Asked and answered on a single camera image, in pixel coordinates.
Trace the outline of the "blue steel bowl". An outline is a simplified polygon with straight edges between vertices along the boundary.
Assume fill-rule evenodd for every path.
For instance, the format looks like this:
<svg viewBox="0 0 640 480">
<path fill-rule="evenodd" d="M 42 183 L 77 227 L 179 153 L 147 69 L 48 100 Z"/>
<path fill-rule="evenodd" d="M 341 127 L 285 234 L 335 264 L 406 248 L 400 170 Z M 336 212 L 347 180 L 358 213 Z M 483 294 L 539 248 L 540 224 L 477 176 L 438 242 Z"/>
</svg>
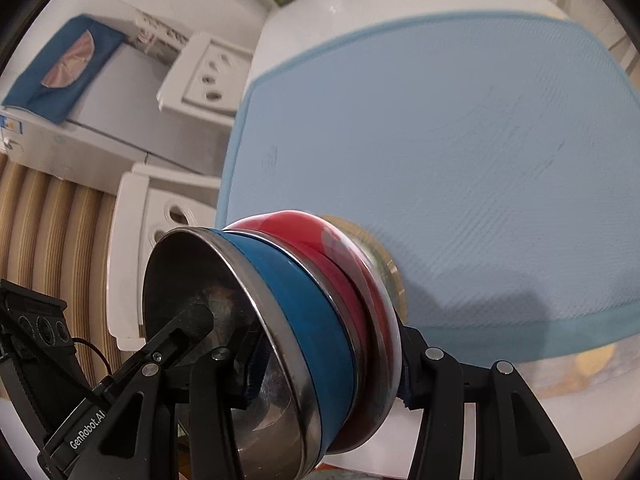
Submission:
<svg viewBox="0 0 640 480">
<path fill-rule="evenodd" d="M 146 264 L 145 335 L 192 304 L 208 307 L 214 326 L 182 362 L 230 351 L 231 416 L 245 478 L 304 478 L 329 451 L 356 394 L 354 352 L 330 297 L 273 244 L 174 229 Z"/>
</svg>

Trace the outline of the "red steel bowl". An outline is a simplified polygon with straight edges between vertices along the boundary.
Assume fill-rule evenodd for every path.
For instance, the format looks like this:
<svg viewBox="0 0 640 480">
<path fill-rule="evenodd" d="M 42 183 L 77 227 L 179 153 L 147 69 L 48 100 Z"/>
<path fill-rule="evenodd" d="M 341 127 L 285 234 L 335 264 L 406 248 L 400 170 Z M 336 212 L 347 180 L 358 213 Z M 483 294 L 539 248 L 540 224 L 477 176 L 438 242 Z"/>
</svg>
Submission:
<svg viewBox="0 0 640 480">
<path fill-rule="evenodd" d="M 382 426 L 395 398 L 388 395 L 384 380 L 378 376 L 381 360 L 366 305 L 352 280 L 328 256 L 333 243 L 326 224 L 309 212 L 281 210 L 240 219 L 224 229 L 274 240 L 293 249 L 305 269 L 319 271 L 317 281 L 330 294 L 355 353 L 355 397 L 328 452 L 345 453 L 363 445 Z"/>
</svg>

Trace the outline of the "pink patterned bowl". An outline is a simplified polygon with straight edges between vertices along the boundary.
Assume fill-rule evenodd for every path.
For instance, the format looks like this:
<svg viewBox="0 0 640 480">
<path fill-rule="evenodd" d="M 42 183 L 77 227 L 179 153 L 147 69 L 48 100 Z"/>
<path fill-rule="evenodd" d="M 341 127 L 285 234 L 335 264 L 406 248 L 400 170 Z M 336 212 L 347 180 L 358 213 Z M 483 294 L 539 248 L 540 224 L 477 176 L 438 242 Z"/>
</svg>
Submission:
<svg viewBox="0 0 640 480">
<path fill-rule="evenodd" d="M 352 280 L 370 316 L 381 360 L 378 376 L 393 399 L 400 384 L 401 342 L 398 324 L 407 314 L 407 298 L 398 265 L 367 229 L 335 216 L 322 216 L 333 245 L 328 256 Z"/>
</svg>

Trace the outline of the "white chair far left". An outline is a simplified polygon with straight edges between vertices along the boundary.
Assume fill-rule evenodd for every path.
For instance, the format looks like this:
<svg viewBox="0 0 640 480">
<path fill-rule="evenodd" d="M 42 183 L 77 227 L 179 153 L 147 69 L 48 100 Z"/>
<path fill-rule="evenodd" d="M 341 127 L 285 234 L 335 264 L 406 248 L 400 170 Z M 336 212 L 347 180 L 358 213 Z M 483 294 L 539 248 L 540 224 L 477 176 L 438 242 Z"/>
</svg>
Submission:
<svg viewBox="0 0 640 480">
<path fill-rule="evenodd" d="M 208 32 L 196 32 L 180 51 L 157 91 L 158 108 L 232 127 L 253 52 Z"/>
</svg>

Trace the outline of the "light blue table mat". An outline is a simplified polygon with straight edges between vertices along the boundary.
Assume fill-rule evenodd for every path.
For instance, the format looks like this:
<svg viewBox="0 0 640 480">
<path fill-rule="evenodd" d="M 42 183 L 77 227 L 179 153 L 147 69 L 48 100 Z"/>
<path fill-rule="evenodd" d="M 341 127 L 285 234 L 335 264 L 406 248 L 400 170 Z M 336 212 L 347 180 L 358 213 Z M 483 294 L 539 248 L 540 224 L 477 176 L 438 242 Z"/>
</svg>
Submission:
<svg viewBox="0 0 640 480">
<path fill-rule="evenodd" d="M 299 209 L 392 254 L 408 317 L 457 359 L 639 333 L 639 95 L 582 26 L 432 15 L 353 32 L 253 81 L 217 226 Z"/>
</svg>

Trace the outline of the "blue cloth on refrigerator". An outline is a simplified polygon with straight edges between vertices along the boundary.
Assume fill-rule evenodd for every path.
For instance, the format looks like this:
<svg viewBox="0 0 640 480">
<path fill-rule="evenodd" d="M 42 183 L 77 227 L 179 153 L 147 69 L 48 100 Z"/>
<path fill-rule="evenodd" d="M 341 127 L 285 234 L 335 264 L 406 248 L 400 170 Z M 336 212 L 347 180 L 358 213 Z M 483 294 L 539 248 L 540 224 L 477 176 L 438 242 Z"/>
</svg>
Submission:
<svg viewBox="0 0 640 480">
<path fill-rule="evenodd" d="M 2 105 L 58 125 L 126 35 L 82 14 L 69 20 L 17 77 Z"/>
</svg>

